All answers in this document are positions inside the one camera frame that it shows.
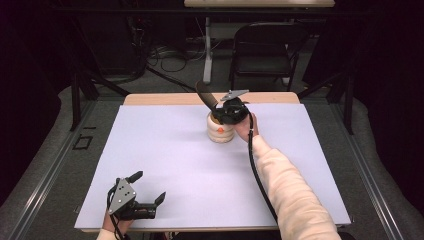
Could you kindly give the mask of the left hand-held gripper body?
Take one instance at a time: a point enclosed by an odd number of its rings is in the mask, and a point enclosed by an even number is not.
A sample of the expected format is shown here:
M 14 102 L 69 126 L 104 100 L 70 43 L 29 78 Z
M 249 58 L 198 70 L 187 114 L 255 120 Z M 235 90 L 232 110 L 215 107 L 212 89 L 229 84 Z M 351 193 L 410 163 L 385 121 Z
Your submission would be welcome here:
M 109 190 L 107 198 L 107 213 L 118 220 L 154 219 L 156 217 L 155 203 L 138 203 L 137 193 L 131 186 L 137 181 L 135 177 L 118 178 L 116 184 Z

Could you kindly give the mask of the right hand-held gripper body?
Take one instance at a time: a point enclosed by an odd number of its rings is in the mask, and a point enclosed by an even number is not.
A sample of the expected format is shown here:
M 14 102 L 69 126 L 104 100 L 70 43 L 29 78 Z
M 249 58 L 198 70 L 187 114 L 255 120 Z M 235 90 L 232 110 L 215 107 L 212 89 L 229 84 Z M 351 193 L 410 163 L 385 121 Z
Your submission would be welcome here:
M 225 114 L 218 114 L 225 124 L 234 125 L 240 123 L 249 113 L 248 108 L 240 99 L 240 96 L 248 93 L 248 90 L 230 90 L 221 98 Z

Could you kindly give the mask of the cream ribbed cup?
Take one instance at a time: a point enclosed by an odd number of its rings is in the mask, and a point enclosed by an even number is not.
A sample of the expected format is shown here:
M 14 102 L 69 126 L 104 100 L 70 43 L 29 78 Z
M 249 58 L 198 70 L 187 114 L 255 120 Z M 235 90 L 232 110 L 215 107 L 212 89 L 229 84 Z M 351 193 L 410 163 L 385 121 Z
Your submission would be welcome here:
M 215 143 L 227 143 L 233 139 L 235 130 L 230 125 L 221 124 L 212 113 L 209 113 L 207 115 L 207 134 Z

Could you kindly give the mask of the person's right hand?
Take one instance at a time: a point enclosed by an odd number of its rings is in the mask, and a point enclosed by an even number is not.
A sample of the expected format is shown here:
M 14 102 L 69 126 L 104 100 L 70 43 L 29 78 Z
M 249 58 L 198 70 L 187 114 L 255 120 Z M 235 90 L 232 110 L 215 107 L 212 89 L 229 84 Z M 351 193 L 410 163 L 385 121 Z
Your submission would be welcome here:
M 233 129 L 239 135 L 239 137 L 245 142 L 249 141 L 249 135 L 256 137 L 259 135 L 259 129 L 257 125 L 257 118 L 254 113 L 251 113 L 240 123 L 235 124 Z

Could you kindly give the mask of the person's left hand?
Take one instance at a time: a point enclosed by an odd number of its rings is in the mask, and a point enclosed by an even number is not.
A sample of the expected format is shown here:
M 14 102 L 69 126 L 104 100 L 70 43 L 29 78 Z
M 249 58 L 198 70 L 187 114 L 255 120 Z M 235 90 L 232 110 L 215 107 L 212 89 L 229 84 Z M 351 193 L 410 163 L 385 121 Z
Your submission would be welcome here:
M 106 229 L 112 232 L 115 232 L 116 229 L 119 230 L 119 232 L 124 235 L 127 233 L 131 225 L 133 224 L 133 220 L 118 220 L 113 215 L 109 215 L 108 213 L 105 213 L 103 224 L 101 229 Z

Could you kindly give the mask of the black folding chair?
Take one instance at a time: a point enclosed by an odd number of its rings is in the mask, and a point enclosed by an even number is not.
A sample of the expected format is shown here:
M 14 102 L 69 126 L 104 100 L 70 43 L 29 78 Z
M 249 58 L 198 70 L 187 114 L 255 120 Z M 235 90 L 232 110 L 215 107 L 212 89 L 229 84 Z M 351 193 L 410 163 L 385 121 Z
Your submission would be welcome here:
M 235 77 L 288 79 L 290 91 L 299 51 L 309 38 L 300 23 L 260 22 L 241 27 L 234 36 L 229 81 Z

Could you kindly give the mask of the black metal stand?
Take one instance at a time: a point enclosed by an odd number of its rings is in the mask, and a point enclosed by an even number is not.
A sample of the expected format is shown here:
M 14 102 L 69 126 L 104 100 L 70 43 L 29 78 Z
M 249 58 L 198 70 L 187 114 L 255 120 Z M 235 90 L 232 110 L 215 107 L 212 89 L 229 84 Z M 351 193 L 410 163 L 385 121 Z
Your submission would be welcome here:
M 339 103 L 344 96 L 343 125 L 349 134 L 353 135 L 352 113 L 354 96 L 354 67 L 345 67 L 342 71 L 333 74 L 331 77 L 309 86 L 306 90 L 297 94 L 299 99 L 309 96 L 327 84 L 331 84 L 326 95 L 328 103 Z
M 72 125 L 70 130 L 74 131 L 82 122 L 81 96 L 80 93 L 89 100 L 95 101 L 99 98 L 100 93 L 95 87 L 96 83 L 100 83 L 106 88 L 126 97 L 129 91 L 117 86 L 109 80 L 106 80 L 98 71 L 90 68 L 84 63 L 78 49 L 76 38 L 67 34 L 62 44 L 66 50 L 69 59 L 69 65 L 73 73 L 71 80 L 71 99 L 72 99 Z

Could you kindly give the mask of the white desk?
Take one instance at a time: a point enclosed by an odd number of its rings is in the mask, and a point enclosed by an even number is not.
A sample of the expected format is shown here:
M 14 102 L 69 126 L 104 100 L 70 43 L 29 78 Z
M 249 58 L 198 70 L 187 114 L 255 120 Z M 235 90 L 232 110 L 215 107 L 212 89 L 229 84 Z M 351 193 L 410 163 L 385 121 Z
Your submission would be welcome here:
M 209 84 L 212 80 L 212 39 L 232 39 L 242 24 L 246 23 L 246 20 L 214 23 L 211 20 L 213 10 L 324 10 L 334 5 L 335 0 L 184 0 L 184 6 L 189 10 L 208 10 L 210 13 L 205 17 L 206 59 L 203 82 Z

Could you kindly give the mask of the metal floor rail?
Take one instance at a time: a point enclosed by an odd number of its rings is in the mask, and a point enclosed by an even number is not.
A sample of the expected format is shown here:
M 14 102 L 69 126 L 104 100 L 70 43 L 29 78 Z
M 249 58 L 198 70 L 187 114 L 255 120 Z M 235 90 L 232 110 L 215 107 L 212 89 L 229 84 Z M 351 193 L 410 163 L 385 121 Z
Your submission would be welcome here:
M 0 207 L 0 240 L 92 240 L 74 227 L 102 147 L 88 102 L 71 131 L 63 109 L 23 178 Z
M 343 112 L 341 107 L 338 104 L 330 104 L 330 109 L 335 116 L 337 124 L 341 128 L 341 132 L 348 142 L 349 148 L 353 152 L 354 164 L 368 193 L 374 210 L 382 224 L 382 227 L 385 230 L 388 240 L 404 240 L 404 237 L 392 215 L 392 212 L 389 209 L 389 206 L 377 185 L 377 182 L 362 151 L 360 150 L 355 136 L 351 135 L 344 125 Z

